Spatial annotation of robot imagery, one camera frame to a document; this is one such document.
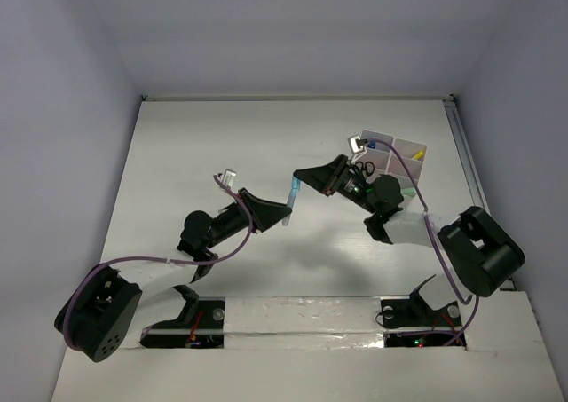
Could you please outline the grey green marker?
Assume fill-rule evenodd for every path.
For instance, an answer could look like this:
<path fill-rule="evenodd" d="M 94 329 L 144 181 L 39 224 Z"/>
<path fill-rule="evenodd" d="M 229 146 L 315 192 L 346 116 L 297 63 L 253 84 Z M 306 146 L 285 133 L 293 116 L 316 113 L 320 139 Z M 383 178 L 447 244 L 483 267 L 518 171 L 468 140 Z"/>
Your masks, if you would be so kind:
<path fill-rule="evenodd" d="M 401 191 L 404 196 L 414 197 L 416 196 L 416 191 L 413 188 L 404 189 Z"/>

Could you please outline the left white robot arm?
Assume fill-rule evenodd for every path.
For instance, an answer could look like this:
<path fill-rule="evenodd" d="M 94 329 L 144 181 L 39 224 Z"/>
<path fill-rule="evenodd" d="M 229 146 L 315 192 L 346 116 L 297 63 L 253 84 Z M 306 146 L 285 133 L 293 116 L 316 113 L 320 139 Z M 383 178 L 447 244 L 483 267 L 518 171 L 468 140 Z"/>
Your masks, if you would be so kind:
<path fill-rule="evenodd" d="M 95 265 L 54 321 L 67 347 L 94 362 L 107 359 L 127 337 L 139 303 L 170 288 L 181 296 L 168 301 L 167 323 L 192 326 L 199 297 L 191 283 L 239 253 L 253 233 L 269 230 L 292 213 L 287 203 L 263 200 L 245 188 L 229 194 L 232 203 L 216 216 L 195 210 L 185 218 L 177 245 L 183 258 L 126 256 Z M 214 247 L 237 233 L 244 238 L 233 253 L 214 253 Z"/>

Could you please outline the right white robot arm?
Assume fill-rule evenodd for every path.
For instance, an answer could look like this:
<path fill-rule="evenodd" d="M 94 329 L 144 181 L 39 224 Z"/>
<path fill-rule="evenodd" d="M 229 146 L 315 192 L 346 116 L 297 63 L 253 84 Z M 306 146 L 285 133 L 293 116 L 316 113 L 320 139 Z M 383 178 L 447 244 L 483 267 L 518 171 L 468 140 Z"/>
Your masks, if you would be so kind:
<path fill-rule="evenodd" d="M 428 324 L 450 303 L 491 296 L 525 264 L 525 254 L 481 207 L 472 206 L 455 220 L 404 209 L 399 181 L 380 175 L 368 182 L 362 169 L 340 154 L 332 162 L 297 169 L 293 176 L 318 193 L 341 194 L 365 211 L 364 224 L 375 241 L 432 248 L 442 272 L 426 279 L 408 303 L 410 317 Z"/>

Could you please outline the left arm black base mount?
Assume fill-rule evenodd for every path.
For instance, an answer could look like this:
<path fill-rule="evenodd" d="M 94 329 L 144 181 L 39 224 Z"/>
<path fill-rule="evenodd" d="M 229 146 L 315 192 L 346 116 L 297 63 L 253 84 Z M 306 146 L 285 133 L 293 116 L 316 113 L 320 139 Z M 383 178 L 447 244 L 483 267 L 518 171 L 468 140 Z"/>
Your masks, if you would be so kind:
<path fill-rule="evenodd" d="M 150 326 L 141 336 L 146 349 L 222 349 L 225 346 L 225 299 L 200 299 L 188 303 L 175 319 Z"/>

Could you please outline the black handled scissors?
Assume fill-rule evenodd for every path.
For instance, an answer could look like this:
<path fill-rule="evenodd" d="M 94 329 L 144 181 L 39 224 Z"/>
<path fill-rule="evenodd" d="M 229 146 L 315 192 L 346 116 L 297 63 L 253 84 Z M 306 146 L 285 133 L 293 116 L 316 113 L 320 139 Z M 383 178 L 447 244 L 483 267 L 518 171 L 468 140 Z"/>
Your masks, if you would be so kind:
<path fill-rule="evenodd" d="M 356 162 L 356 166 L 366 177 L 371 177 L 375 173 L 375 165 L 372 162 Z"/>

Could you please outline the blue marker tip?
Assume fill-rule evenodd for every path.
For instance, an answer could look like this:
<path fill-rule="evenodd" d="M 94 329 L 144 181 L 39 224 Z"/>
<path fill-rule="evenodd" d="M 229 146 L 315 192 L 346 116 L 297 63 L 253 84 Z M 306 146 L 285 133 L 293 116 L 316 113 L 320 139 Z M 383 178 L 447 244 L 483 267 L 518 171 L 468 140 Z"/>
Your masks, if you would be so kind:
<path fill-rule="evenodd" d="M 288 206 L 290 209 L 293 209 L 294 204 L 295 204 L 295 201 L 296 201 L 296 197 L 297 197 L 297 195 L 299 194 L 299 191 L 300 191 L 300 189 L 295 192 L 295 191 L 293 191 L 293 190 L 290 188 L 290 191 L 289 191 L 289 194 L 288 194 L 288 200 L 287 200 L 287 206 Z M 292 216 L 292 214 L 289 214 L 288 216 L 286 216 L 286 217 L 282 220 L 282 225 L 283 225 L 283 226 L 288 226 L 291 216 Z"/>

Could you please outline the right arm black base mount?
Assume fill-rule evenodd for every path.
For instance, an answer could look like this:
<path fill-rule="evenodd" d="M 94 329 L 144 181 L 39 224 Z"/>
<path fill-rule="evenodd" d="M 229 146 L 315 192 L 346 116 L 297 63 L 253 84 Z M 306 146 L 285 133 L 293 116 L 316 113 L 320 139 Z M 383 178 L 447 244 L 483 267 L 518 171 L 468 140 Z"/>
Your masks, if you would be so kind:
<path fill-rule="evenodd" d="M 375 323 L 385 330 L 386 348 L 442 347 L 459 334 L 462 317 L 458 303 L 433 310 L 419 294 L 432 279 L 421 283 L 407 298 L 381 300 Z"/>

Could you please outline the short blue eraser cap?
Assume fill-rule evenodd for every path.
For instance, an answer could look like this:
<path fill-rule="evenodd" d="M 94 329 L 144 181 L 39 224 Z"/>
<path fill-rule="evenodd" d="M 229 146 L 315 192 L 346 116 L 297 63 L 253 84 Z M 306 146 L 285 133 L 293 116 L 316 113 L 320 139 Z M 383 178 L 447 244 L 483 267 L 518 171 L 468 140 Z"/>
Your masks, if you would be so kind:
<path fill-rule="evenodd" d="M 297 177 L 292 177 L 292 184 L 291 184 L 291 189 L 293 191 L 298 191 L 301 187 L 301 180 Z"/>

